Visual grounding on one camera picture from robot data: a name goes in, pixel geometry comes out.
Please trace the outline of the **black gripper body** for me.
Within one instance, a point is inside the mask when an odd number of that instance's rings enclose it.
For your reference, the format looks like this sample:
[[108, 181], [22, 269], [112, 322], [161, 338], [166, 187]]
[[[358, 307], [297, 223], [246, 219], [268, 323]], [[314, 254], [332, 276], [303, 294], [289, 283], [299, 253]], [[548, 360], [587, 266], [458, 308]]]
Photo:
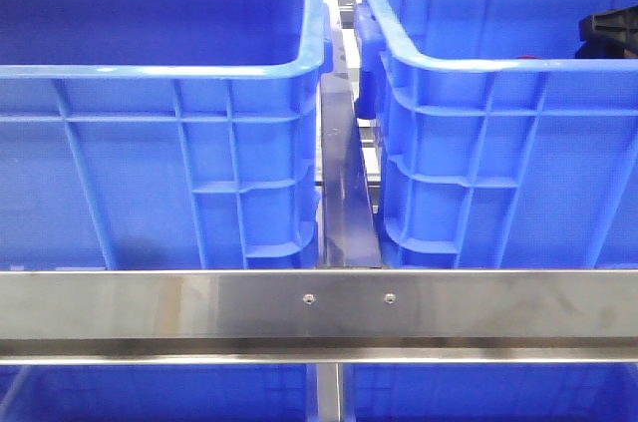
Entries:
[[586, 16], [579, 22], [577, 59], [636, 59], [637, 7]]

